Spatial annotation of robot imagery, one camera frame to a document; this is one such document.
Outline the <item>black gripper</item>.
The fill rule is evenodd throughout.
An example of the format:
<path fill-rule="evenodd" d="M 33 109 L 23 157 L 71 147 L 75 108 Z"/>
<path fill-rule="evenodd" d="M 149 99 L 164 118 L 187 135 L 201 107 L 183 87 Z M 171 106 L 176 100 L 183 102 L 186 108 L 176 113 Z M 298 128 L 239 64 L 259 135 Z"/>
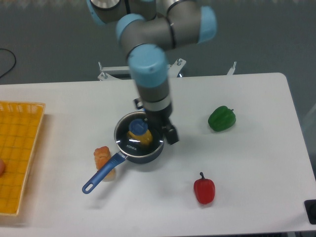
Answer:
<path fill-rule="evenodd" d="M 173 145 L 179 141 L 178 132 L 174 125 L 172 125 L 169 117 L 172 113 L 172 104 L 159 111 L 149 110 L 144 108 L 147 118 L 162 127 L 162 132 L 168 142 Z"/>

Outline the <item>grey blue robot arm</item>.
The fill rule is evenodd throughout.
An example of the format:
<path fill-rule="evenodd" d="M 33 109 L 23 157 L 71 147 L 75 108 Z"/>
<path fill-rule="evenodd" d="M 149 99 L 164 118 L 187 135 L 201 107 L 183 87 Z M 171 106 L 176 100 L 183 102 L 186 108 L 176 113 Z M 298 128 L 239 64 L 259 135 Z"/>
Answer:
<path fill-rule="evenodd" d="M 170 121 L 167 50 L 214 38 L 217 18 L 195 0 L 163 0 L 159 16 L 155 0 L 89 0 L 91 16 L 101 24 L 116 22 L 116 37 L 135 81 L 148 119 L 158 125 L 169 144 L 178 142 Z"/>

